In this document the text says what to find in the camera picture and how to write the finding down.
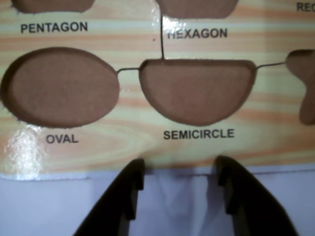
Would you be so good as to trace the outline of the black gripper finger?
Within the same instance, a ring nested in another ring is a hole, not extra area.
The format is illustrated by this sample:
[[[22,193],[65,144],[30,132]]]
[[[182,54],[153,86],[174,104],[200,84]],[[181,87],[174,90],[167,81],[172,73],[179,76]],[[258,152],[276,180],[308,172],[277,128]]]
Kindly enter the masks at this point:
[[[127,236],[135,220],[138,192],[144,189],[145,161],[128,163],[93,206],[76,236]]]
[[[239,162],[218,156],[215,168],[236,236],[298,235],[278,200]]]

